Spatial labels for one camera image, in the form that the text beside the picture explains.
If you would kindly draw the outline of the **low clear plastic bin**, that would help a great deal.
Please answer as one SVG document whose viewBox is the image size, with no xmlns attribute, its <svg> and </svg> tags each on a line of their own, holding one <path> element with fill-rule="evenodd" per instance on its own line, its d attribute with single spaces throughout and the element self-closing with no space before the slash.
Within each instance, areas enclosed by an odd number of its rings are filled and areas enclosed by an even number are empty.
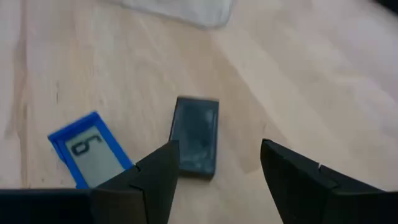
<svg viewBox="0 0 398 224">
<path fill-rule="evenodd" d="M 103 0 L 129 9 L 168 17 L 204 29 L 225 26 L 236 0 Z"/>
</svg>

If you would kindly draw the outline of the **black device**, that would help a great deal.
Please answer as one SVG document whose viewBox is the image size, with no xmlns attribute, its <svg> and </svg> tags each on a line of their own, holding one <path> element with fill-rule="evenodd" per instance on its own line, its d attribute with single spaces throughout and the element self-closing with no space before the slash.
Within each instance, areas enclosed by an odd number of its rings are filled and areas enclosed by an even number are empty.
<svg viewBox="0 0 398 224">
<path fill-rule="evenodd" d="M 179 142 L 180 174 L 211 180 L 216 172 L 219 101 L 178 96 L 169 139 Z"/>
</svg>

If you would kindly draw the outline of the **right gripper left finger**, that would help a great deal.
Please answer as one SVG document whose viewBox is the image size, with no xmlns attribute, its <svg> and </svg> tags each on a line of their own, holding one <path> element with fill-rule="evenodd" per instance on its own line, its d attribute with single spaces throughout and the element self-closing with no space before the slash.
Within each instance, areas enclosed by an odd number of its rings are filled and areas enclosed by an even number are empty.
<svg viewBox="0 0 398 224">
<path fill-rule="evenodd" d="M 169 141 L 92 189 L 0 189 L 0 224 L 168 224 L 179 159 Z"/>
</svg>

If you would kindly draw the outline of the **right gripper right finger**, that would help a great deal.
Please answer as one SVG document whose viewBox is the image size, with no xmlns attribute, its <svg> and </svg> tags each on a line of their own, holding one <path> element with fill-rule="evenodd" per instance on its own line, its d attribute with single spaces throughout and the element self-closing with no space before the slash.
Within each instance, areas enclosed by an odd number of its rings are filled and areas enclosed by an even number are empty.
<svg viewBox="0 0 398 224">
<path fill-rule="evenodd" d="M 398 191 L 377 189 L 270 139 L 262 140 L 261 165 L 284 224 L 398 224 Z"/>
</svg>

